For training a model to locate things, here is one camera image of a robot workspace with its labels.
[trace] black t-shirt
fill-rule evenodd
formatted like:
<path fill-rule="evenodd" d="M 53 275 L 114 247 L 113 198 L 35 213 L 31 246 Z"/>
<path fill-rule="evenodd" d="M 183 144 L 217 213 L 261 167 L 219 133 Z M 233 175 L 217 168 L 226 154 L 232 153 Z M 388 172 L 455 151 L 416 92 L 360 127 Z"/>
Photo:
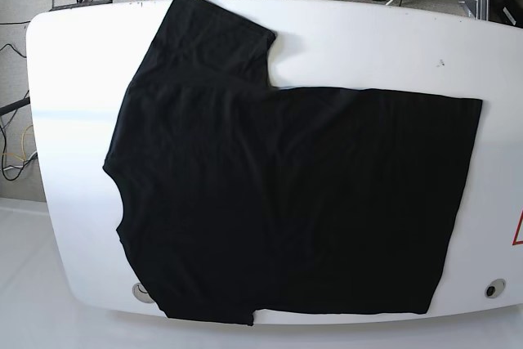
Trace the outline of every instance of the black t-shirt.
<path fill-rule="evenodd" d="M 172 318 L 426 313 L 481 101 L 278 90 L 274 40 L 204 0 L 173 0 L 104 165 L 129 263 Z"/>

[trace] warning sticker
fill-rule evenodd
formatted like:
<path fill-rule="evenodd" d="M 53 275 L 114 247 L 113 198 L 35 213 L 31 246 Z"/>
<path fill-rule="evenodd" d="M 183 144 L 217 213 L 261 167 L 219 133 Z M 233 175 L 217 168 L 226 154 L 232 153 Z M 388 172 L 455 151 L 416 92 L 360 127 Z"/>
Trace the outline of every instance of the warning sticker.
<path fill-rule="evenodd" d="M 523 244 L 523 230 L 521 229 L 521 222 L 523 221 L 523 212 L 521 212 L 520 222 L 517 224 L 516 235 L 512 245 Z"/>

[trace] white table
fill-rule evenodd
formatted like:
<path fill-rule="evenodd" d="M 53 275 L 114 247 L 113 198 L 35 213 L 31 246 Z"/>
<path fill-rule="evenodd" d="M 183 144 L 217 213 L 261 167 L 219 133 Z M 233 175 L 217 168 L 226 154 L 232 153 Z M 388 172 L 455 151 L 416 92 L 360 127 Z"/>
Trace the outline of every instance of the white table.
<path fill-rule="evenodd" d="M 374 87 L 485 100 L 445 271 L 426 315 L 264 310 L 255 323 L 378 322 L 523 303 L 523 244 L 512 245 L 523 209 L 523 31 L 350 2 L 213 2 L 278 33 L 269 59 L 276 86 Z M 137 278 L 115 232 L 121 199 L 101 167 L 123 94 L 169 4 L 48 12 L 27 33 L 38 157 L 71 289 L 93 306 L 151 315 L 163 313 L 132 295 Z M 488 299 L 485 288 L 497 278 L 507 288 Z"/>

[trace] round hole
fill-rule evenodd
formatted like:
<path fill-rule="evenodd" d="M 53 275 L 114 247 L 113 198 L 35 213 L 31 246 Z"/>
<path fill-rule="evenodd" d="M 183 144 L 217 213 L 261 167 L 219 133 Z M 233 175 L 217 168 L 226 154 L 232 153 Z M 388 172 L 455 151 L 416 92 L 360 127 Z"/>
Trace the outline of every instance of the round hole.
<path fill-rule="evenodd" d="M 132 294 L 134 294 L 135 298 L 137 298 L 141 302 L 144 302 L 145 304 L 154 303 L 154 300 L 149 296 L 147 290 L 145 290 L 144 286 L 141 283 L 134 284 L 132 286 Z"/>
<path fill-rule="evenodd" d="M 506 286 L 507 283 L 505 280 L 498 278 L 497 280 L 492 281 L 489 286 L 486 287 L 485 296 L 487 298 L 496 298 L 503 292 L 503 290 L 505 290 Z"/>

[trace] yellow cable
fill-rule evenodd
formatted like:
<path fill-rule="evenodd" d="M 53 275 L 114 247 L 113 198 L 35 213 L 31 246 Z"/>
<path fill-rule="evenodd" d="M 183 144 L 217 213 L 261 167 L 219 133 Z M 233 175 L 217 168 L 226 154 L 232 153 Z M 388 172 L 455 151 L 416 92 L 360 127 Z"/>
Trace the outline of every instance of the yellow cable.
<path fill-rule="evenodd" d="M 5 156 L 9 156 L 9 157 L 14 157 L 14 158 L 16 158 L 16 159 L 19 159 L 22 163 L 25 161 L 24 159 L 22 159 L 21 157 L 19 157 L 19 156 L 16 155 L 16 154 L 13 154 L 13 153 L 4 153 L 4 154 L 2 154 L 2 156 L 4 156 L 4 155 L 5 155 Z"/>
<path fill-rule="evenodd" d="M 24 161 L 27 159 L 27 157 L 25 157 L 25 148 L 24 148 L 24 139 L 25 139 L 25 134 L 27 133 L 27 131 L 33 126 L 33 124 L 31 124 L 30 126 L 28 126 L 25 130 L 24 130 L 24 133 L 22 134 L 22 156 L 24 157 Z"/>

